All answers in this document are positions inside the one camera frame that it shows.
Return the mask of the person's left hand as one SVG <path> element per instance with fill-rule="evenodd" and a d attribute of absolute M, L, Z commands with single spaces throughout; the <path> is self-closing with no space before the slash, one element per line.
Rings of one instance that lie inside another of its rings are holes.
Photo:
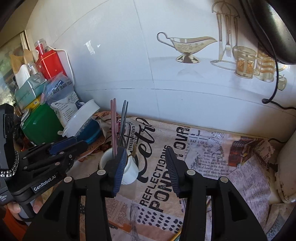
<path fill-rule="evenodd" d="M 41 207 L 43 206 L 43 198 L 41 196 L 37 197 L 33 204 L 33 211 L 35 213 L 38 213 Z M 21 217 L 19 216 L 19 213 L 21 212 L 21 207 L 16 202 L 11 202 L 6 205 L 7 209 L 11 212 L 13 217 L 19 221 L 21 221 Z"/>

